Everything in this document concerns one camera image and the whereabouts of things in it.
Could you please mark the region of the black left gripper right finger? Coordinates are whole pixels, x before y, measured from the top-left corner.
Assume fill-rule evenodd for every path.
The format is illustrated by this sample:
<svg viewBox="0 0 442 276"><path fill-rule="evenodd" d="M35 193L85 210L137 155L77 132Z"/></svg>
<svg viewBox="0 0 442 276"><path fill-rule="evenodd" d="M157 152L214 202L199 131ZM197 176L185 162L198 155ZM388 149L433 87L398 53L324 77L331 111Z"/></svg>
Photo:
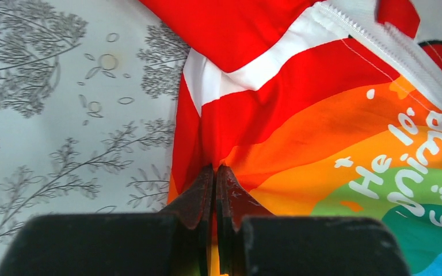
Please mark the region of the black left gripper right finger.
<svg viewBox="0 0 442 276"><path fill-rule="evenodd" d="M369 217L277 216L216 175L219 269L227 275L409 275L388 228Z"/></svg>

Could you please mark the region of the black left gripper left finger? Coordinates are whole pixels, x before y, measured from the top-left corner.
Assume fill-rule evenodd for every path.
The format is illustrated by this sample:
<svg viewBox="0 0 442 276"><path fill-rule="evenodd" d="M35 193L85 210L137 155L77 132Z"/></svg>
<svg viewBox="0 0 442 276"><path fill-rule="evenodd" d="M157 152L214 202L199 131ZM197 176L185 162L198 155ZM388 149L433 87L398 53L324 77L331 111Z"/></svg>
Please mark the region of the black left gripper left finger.
<svg viewBox="0 0 442 276"><path fill-rule="evenodd" d="M0 275L209 275L214 170L156 213L51 214L29 220Z"/></svg>

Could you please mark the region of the rainbow red white kids jacket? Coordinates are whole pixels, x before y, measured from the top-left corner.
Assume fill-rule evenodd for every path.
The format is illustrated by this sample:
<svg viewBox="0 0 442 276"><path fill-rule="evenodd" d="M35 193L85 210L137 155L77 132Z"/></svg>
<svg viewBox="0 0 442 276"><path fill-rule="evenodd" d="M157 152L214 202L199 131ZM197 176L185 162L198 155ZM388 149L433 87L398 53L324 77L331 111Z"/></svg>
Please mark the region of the rainbow red white kids jacket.
<svg viewBox="0 0 442 276"><path fill-rule="evenodd" d="M226 165L278 215L381 219L442 275L442 1L144 1L189 46L169 201Z"/></svg>

